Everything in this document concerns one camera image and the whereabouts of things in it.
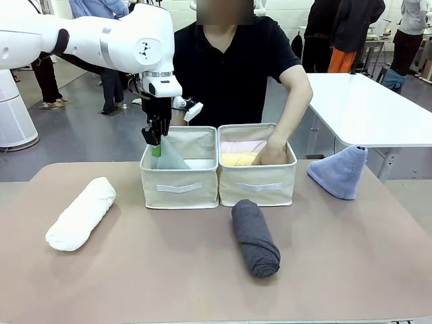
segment black polo shirt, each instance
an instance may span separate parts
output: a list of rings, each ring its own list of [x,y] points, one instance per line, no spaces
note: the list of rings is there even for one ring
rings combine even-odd
[[[203,26],[193,23],[175,33],[175,76],[183,97],[203,103],[190,125],[261,123],[267,77],[279,81],[286,69],[300,64],[277,22],[254,17],[238,26],[225,53],[212,47]]]

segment pink towel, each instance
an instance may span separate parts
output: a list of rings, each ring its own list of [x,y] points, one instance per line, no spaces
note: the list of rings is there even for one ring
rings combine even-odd
[[[251,140],[248,142],[222,142],[222,153],[242,154],[242,153],[260,153],[267,144],[265,140]]]

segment fabric basket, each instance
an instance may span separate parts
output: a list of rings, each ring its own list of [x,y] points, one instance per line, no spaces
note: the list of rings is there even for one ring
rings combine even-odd
[[[170,127],[167,139],[191,167],[151,169],[151,147],[140,162],[146,206],[151,209],[210,209],[219,204],[217,131],[212,127]]]
[[[219,161],[222,142],[268,140],[275,124],[221,126],[218,130]],[[220,163],[219,195],[223,206],[232,207],[249,199],[260,207],[292,204],[297,158],[287,143],[290,164],[231,167]]]

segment white handle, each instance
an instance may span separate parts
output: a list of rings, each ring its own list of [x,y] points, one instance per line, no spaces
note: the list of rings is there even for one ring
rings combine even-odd
[[[258,186],[253,186],[252,184],[241,184],[237,183],[236,188],[251,191],[251,192],[262,192],[262,191],[276,191],[281,190],[284,187],[283,184],[261,184]]]
[[[174,194],[183,194],[185,192],[190,192],[196,189],[201,189],[203,187],[202,182],[197,182],[189,186],[184,187],[174,187],[174,186],[164,186],[161,184],[156,185],[156,190],[159,192],[172,192]]]

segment green towel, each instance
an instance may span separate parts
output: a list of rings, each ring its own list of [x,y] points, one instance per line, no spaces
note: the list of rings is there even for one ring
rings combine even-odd
[[[185,170],[190,169],[189,165],[183,160],[168,139],[161,138],[161,156],[151,157],[151,168],[153,170]]]

